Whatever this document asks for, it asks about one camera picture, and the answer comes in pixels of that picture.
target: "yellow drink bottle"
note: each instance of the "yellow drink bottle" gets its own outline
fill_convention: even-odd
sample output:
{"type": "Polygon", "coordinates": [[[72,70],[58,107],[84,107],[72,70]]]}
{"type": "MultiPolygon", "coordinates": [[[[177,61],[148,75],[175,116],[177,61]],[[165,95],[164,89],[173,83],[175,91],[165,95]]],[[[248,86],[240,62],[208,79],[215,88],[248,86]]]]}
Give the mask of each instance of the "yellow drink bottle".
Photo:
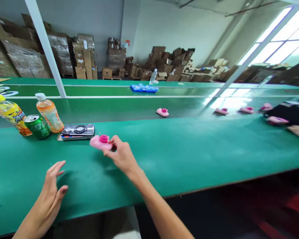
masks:
{"type": "Polygon", "coordinates": [[[20,107],[12,102],[7,101],[3,95],[0,95],[0,116],[13,124],[22,136],[31,135],[31,131],[24,125],[26,117],[20,107]]]}

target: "magenta plastic cap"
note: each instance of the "magenta plastic cap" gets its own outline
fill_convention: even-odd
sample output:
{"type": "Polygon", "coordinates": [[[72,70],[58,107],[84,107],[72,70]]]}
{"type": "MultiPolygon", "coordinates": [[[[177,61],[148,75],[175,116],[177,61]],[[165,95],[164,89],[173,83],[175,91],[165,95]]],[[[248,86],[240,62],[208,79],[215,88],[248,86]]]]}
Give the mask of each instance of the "magenta plastic cap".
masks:
{"type": "Polygon", "coordinates": [[[109,138],[109,137],[108,137],[107,135],[102,134],[102,135],[100,136],[99,141],[100,141],[101,143],[108,143],[108,142],[109,142],[108,138],[109,138]]]}

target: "blue tray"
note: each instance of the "blue tray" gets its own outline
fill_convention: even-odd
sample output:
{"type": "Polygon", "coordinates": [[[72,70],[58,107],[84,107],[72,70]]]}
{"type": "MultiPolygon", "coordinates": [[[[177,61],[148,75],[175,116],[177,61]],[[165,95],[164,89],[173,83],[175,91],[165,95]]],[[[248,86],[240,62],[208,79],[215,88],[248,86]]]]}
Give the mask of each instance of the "blue tray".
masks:
{"type": "Polygon", "coordinates": [[[155,93],[158,91],[158,87],[143,85],[140,83],[139,85],[131,85],[133,91],[136,92],[147,92],[147,93],[155,93]]]}

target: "white bottle cap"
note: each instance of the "white bottle cap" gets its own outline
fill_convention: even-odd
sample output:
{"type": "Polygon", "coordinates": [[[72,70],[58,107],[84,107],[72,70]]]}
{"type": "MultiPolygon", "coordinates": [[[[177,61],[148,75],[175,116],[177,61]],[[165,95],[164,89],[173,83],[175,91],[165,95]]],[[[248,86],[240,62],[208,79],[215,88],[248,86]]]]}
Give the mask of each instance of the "white bottle cap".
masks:
{"type": "Polygon", "coordinates": [[[39,101],[44,101],[46,99],[46,95],[43,93],[36,93],[35,96],[39,101]]]}

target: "green soda can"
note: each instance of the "green soda can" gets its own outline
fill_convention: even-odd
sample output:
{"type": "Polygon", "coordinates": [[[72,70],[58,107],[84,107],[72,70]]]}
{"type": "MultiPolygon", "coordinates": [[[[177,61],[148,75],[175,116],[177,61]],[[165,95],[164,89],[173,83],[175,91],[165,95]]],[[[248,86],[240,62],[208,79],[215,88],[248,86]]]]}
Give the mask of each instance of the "green soda can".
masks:
{"type": "Polygon", "coordinates": [[[51,131],[39,115],[28,115],[24,118],[25,126],[38,138],[43,139],[50,135],[51,131]]]}

